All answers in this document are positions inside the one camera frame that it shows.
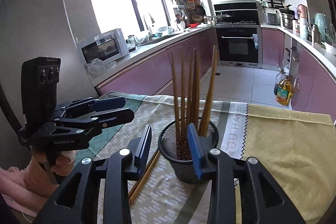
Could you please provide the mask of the left hand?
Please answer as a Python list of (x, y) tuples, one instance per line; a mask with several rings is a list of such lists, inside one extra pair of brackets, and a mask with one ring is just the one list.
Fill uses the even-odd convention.
[(31, 146), (32, 158), (29, 165), (21, 172), (25, 186), (31, 192), (49, 197), (58, 187), (54, 175), (67, 176), (75, 165), (76, 150), (62, 151), (54, 164), (49, 163), (47, 155)]

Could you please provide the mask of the pink sleeve forearm left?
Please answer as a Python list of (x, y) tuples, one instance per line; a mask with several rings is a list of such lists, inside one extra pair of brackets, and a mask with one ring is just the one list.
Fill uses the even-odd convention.
[(1, 169), (1, 194), (13, 209), (36, 216), (57, 188), (51, 184), (39, 164), (31, 162), (25, 169)]

